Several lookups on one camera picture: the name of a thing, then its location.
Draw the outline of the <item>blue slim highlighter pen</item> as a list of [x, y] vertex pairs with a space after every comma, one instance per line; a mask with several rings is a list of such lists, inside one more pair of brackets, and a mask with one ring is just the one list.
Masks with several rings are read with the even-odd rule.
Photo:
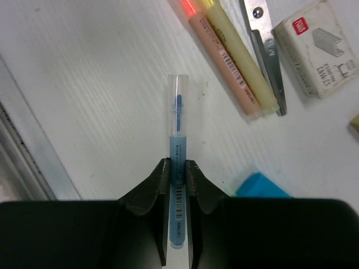
[[169, 241], [181, 249], [186, 238], [185, 164], [187, 150], [186, 99], [188, 75], [169, 75], [167, 90], [167, 132], [170, 160]]

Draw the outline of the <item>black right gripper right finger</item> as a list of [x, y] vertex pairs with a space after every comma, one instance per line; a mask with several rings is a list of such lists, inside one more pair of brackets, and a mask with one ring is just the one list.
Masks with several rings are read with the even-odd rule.
[[190, 268], [357, 268], [358, 214], [322, 198], [239, 198], [186, 163]]

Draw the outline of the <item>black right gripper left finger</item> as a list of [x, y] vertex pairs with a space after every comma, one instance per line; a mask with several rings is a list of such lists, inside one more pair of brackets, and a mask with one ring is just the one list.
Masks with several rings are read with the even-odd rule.
[[2, 268], [162, 268], [169, 160], [118, 200], [1, 204]]

